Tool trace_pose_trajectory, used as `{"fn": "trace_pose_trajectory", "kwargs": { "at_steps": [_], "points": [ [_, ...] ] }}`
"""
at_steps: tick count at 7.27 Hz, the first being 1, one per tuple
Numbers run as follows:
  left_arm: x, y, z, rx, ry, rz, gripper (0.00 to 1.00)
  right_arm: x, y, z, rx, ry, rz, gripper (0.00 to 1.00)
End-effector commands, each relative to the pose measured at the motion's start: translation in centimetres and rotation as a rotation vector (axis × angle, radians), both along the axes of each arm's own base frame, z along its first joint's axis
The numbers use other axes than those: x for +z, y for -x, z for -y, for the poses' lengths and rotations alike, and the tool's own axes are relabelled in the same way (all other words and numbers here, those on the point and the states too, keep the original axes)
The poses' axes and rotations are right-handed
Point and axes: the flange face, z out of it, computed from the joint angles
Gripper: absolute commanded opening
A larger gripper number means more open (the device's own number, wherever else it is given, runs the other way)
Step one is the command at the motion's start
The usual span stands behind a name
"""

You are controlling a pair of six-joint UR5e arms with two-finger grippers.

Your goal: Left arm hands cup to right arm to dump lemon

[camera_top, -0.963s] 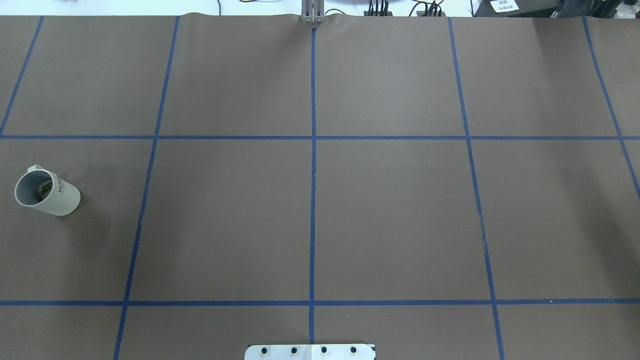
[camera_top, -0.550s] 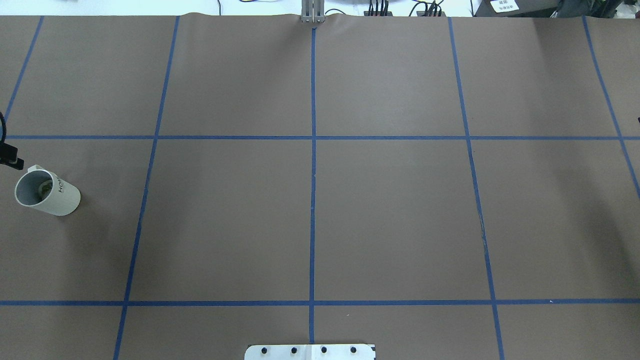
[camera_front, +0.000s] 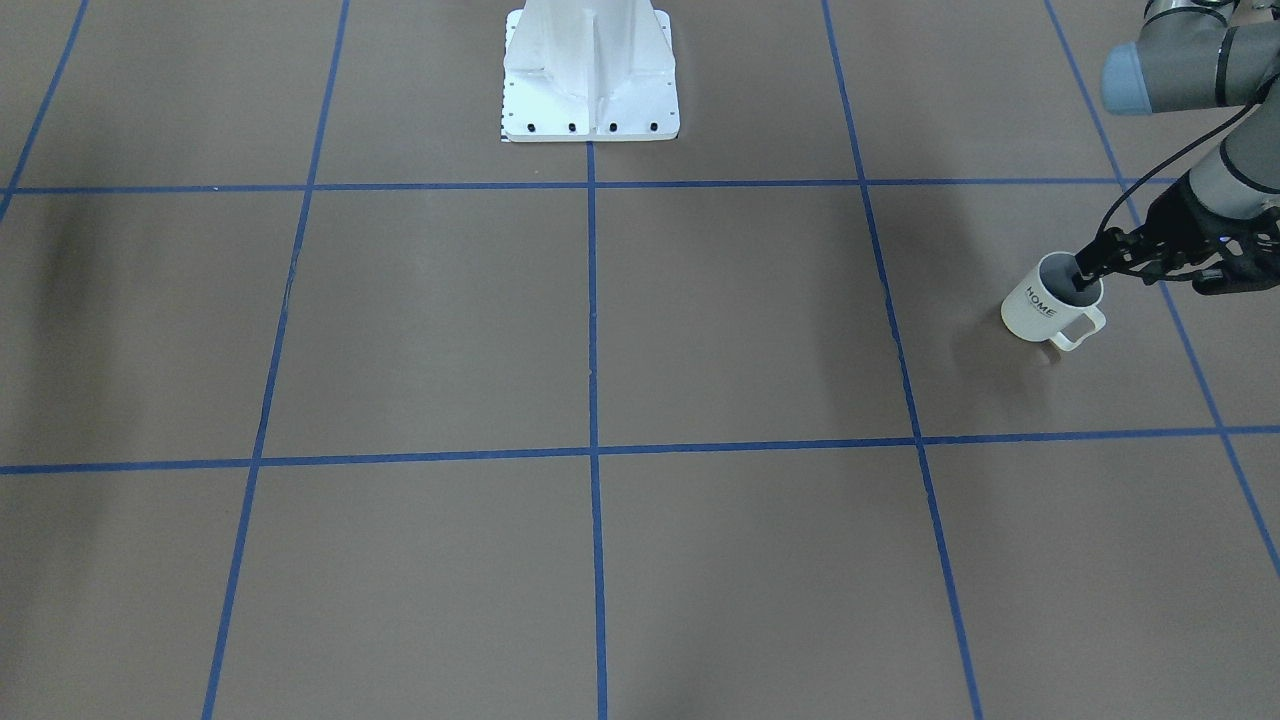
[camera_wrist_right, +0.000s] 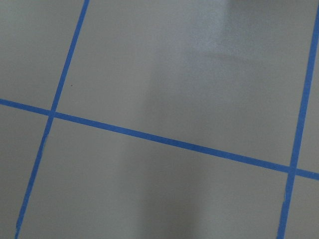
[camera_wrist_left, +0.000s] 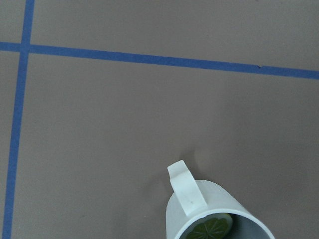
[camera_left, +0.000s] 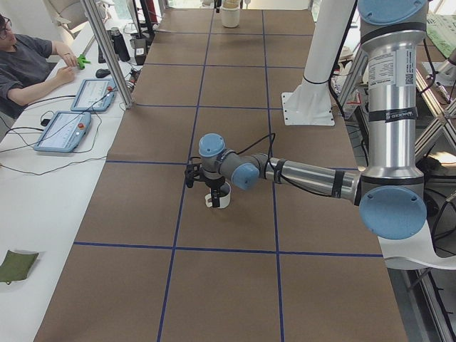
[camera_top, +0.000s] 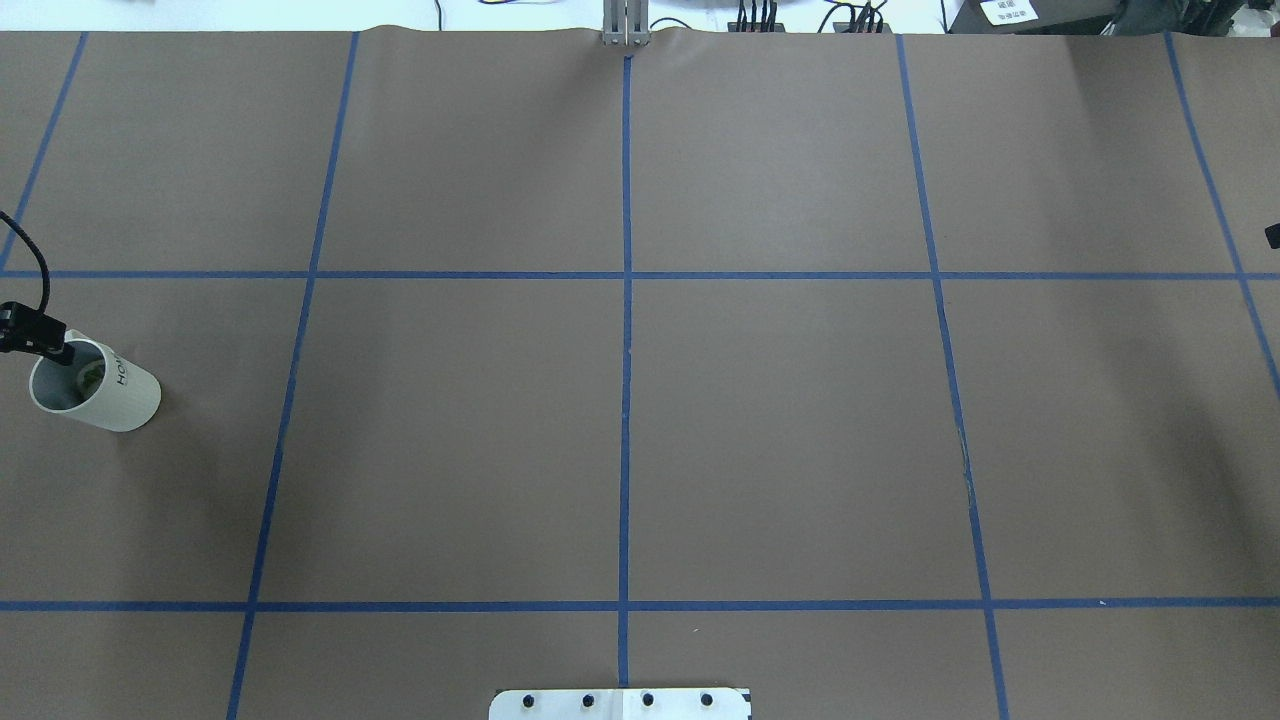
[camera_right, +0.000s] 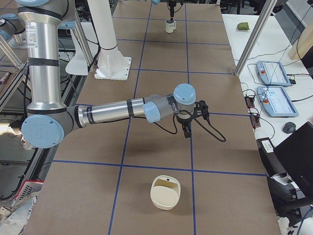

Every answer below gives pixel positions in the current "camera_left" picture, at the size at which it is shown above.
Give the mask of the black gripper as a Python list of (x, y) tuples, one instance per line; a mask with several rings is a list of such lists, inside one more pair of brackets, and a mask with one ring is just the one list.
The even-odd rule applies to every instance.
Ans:
[(216, 173), (203, 170), (204, 183), (212, 189), (212, 206), (215, 208), (220, 207), (220, 187), (225, 183), (225, 178)]

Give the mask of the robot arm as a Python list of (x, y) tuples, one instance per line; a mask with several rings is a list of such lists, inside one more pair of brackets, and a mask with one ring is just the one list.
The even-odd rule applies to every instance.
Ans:
[(323, 1), (301, 84), (282, 94), (287, 125), (332, 125), (329, 92), (334, 63), (354, 13), (361, 17), (360, 55), (367, 60), (369, 161), (358, 173), (270, 154), (243, 155), (215, 133), (199, 141), (200, 162), (186, 184), (203, 182), (213, 207), (225, 182), (247, 190), (259, 179), (358, 206), (364, 225), (385, 239), (407, 239), (425, 223), (423, 174), (415, 165), (415, 65), (426, 35), (426, 1)]

